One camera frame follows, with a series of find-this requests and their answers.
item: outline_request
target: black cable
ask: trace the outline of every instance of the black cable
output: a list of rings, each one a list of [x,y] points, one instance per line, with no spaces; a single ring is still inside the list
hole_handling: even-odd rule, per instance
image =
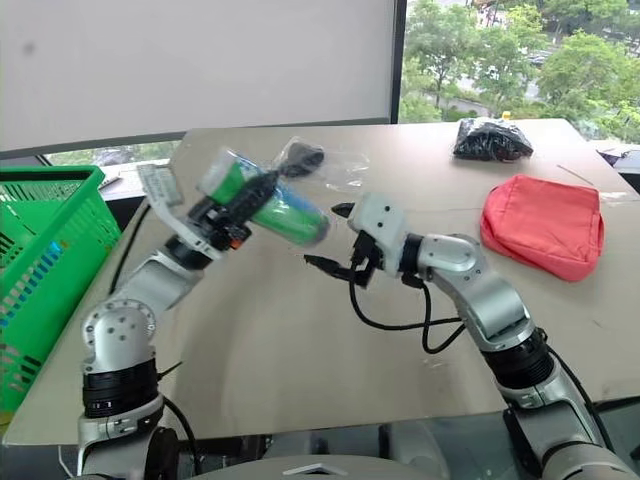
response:
[[[184,433],[187,434],[187,440],[189,441],[189,450],[191,450],[191,455],[193,456],[193,470],[196,475],[202,475],[202,465],[200,464],[198,449],[196,448],[196,437],[193,434],[193,430],[191,430],[191,425],[189,425],[187,417],[184,415],[184,413],[182,413],[178,406],[167,397],[164,397],[164,404],[169,408],[169,410],[173,412],[173,414],[180,422],[180,425],[182,425]]]
[[[565,372],[567,372],[567,375],[569,376],[571,381],[574,383],[574,385],[578,389],[578,392],[580,392],[580,395],[582,396],[582,399],[584,400],[584,405],[585,405],[587,411],[593,417],[593,421],[596,423],[596,426],[598,427],[598,430],[600,430],[600,435],[602,435],[602,440],[604,441],[605,447],[607,447],[609,450],[611,450],[612,452],[615,453],[615,451],[613,449],[613,443],[611,442],[611,437],[609,436],[609,432],[607,432],[607,428],[605,427],[604,422],[602,421],[602,418],[600,417],[600,414],[596,410],[596,407],[593,405],[593,402],[591,401],[591,398],[589,397],[589,394],[587,393],[587,391],[584,389],[584,387],[580,383],[580,380],[578,379],[576,374],[573,373],[573,370],[571,370],[571,368],[569,368],[569,365],[567,365],[565,363],[565,361],[562,359],[562,357],[560,357],[560,355],[558,355],[558,353],[553,348],[551,348],[550,345],[547,344],[547,348],[553,354],[553,356],[556,357],[556,359],[560,363],[560,366],[563,368],[563,370]]]
[[[429,293],[429,289],[423,283],[421,285],[421,289],[424,293],[425,299],[425,312],[424,312],[424,321],[421,323],[409,323],[406,325],[385,325],[383,323],[374,322],[369,317],[367,317],[364,312],[360,309],[360,305],[358,305],[358,298],[356,297],[356,268],[357,265],[355,262],[351,262],[351,267],[349,268],[349,298],[351,300],[351,306],[353,310],[356,312],[358,318],[364,323],[373,328],[377,328],[378,330],[385,331],[404,331],[404,330],[412,330],[414,328],[423,328],[422,332],[422,345],[427,353],[440,353],[445,348],[453,343],[453,341],[460,336],[460,334],[465,330],[465,326],[461,325],[458,327],[449,338],[447,338],[442,344],[435,348],[430,348],[427,345],[427,340],[429,337],[429,328],[435,325],[444,325],[450,323],[458,323],[460,322],[460,318],[443,318],[440,320],[431,320],[431,295]]]
[[[136,226],[133,228],[133,232],[131,232],[131,236],[129,237],[129,242],[124,247],[124,251],[120,256],[120,260],[118,261],[118,266],[116,267],[116,271],[113,274],[113,277],[111,278],[111,285],[109,286],[109,295],[111,295],[113,292],[116,291],[116,288],[118,286],[118,280],[120,280],[120,274],[122,273],[122,267],[124,266],[124,262],[127,260],[127,257],[129,256],[129,251],[131,250],[131,246],[133,245],[133,242],[135,241],[136,236],[138,235],[138,230],[140,230],[140,227],[142,226],[142,221],[147,216],[147,213],[149,213],[149,210],[151,210],[151,205],[147,205],[146,207],[144,207],[144,210],[142,211],[142,213],[140,214],[140,217],[138,218],[138,222],[136,223]]]

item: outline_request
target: table surface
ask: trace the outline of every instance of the table surface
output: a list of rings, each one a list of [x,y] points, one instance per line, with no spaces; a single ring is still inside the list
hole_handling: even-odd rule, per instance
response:
[[[260,162],[274,158],[290,137],[299,135],[329,151],[366,155],[370,169],[363,191],[388,194],[406,210],[413,231],[421,234],[478,236],[487,194],[516,173],[591,184],[602,193],[606,238],[598,267],[587,279],[567,283],[493,252],[487,255],[518,289],[536,323],[594,400],[638,395],[640,295],[634,266],[640,265],[640,197],[567,122],[517,123],[535,153],[515,164],[454,159],[455,123],[196,130],[172,163],[187,203],[193,203],[199,198],[194,186],[220,147]],[[357,198],[310,183],[298,189],[326,209]],[[5,444],[77,441],[80,363],[86,355],[81,324],[86,312],[105,298],[131,230],[69,322]],[[170,233],[150,214],[125,271]],[[344,263],[354,239],[355,234],[335,220],[313,253]],[[155,337],[158,368],[179,360],[184,364],[163,380],[161,390],[184,410],[197,437],[477,414],[504,407],[468,334],[445,352],[428,356],[418,331],[371,329],[351,309],[347,285],[306,266],[303,253],[256,227],[240,251],[211,265],[189,297],[166,315]],[[450,300],[435,287],[431,290],[433,318],[454,315]],[[359,296],[365,311],[378,321],[415,322],[422,316],[420,293],[383,274]],[[432,341],[449,331],[434,329]],[[165,421],[177,425],[168,416]]]

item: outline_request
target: red pouch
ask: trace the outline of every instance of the red pouch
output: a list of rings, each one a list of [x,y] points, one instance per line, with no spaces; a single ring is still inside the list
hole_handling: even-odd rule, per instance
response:
[[[492,250],[570,282],[595,269],[604,242],[597,190],[526,175],[491,191],[480,230]]]

